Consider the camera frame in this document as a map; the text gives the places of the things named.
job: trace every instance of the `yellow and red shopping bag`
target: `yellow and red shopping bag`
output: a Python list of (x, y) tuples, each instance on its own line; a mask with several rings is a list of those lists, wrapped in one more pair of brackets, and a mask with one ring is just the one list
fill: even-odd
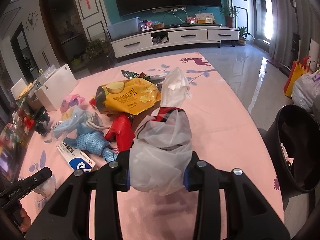
[(293, 88), (293, 84), (295, 83), (295, 81), (301, 77), (302, 75), (304, 75), (305, 73), (310, 71), (310, 64), (311, 64), (311, 57), (304, 57), (303, 62), (297, 62), (294, 61), (292, 64), (292, 69), (290, 72), (290, 76), (283, 88), (283, 92), (287, 97), (291, 98), (291, 94), (292, 94), (292, 88)]

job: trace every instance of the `potato chip bag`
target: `potato chip bag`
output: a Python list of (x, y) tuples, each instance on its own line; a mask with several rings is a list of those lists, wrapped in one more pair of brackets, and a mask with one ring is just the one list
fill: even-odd
[(113, 82), (98, 87), (95, 101), (102, 114), (125, 112), (133, 115), (154, 106), (161, 99), (156, 85), (143, 78)]

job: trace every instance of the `pink tablecloth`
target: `pink tablecloth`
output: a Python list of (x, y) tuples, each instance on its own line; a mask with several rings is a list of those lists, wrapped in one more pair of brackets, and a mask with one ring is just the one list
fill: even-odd
[[(99, 85), (123, 80), (120, 70), (166, 76), (175, 67), (183, 70), (190, 83), (188, 98), (182, 108), (188, 115), (193, 149), (200, 159), (220, 170), (231, 171), (236, 167), (241, 168), (278, 216), (284, 220), (276, 173), (258, 130), (237, 96), (201, 54), (153, 58), (109, 69), (80, 79), (72, 94), (80, 94), (88, 102)], [(49, 114), (54, 121), (61, 117), (60, 111)], [(102, 118), (105, 125), (110, 123), (108, 117)], [(28, 177), (36, 169), (47, 166), (55, 175), (58, 188), (72, 173), (72, 169), (64, 162), (55, 146), (55, 143), (45, 144), (43, 138), (35, 133), (20, 175)], [(95, 160), (99, 167), (105, 164), (100, 157), (96, 157)], [(21, 202), (34, 220), (47, 199), (32, 192)], [(160, 197), (156, 193), (148, 194), (131, 188), (128, 193), (118, 192), (118, 204), (124, 239), (192, 239), (197, 205), (196, 192), (180, 190)], [(221, 206), (221, 238), (224, 239), (224, 201), (221, 201)], [(90, 225), (90, 238), (93, 239), (93, 221)]]

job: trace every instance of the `teal wall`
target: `teal wall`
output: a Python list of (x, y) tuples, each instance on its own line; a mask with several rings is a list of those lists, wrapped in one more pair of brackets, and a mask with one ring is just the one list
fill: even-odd
[[(153, 13), (151, 10), (120, 17), (116, 0), (104, 0), (104, 3), (106, 5), (108, 16), (112, 24), (115, 24), (124, 20), (129, 20), (135, 17), (140, 17), (140, 20), (151, 20), (151, 21), (162, 22), (165, 14), (166, 15), (163, 21), (165, 25), (180, 23), (180, 20), (174, 17), (173, 13), (167, 13), (167, 12)], [(188, 16), (194, 16), (195, 13), (198, 13), (200, 10), (201, 9), (199, 7), (189, 6), (187, 7), (186, 12)], [(225, 25), (224, 16), (220, 14), (219, 8), (208, 7), (206, 10), (203, 10), (201, 13), (213, 13), (213, 16), (216, 22), (219, 24)], [(186, 19), (186, 14), (184, 11), (177, 11), (175, 15), (180, 17), (183, 21)]]

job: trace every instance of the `finger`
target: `finger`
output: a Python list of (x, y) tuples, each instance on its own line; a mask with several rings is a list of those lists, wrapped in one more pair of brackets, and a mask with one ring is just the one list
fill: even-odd
[(24, 219), (23, 219), (23, 222), (20, 226), (20, 230), (22, 233), (26, 233), (29, 228), (31, 227), (31, 218), (26, 216)]
[(24, 210), (24, 208), (21, 208), (21, 209), (20, 209), (20, 216), (21, 216), (22, 218), (25, 218), (25, 217), (27, 216), (27, 212)]

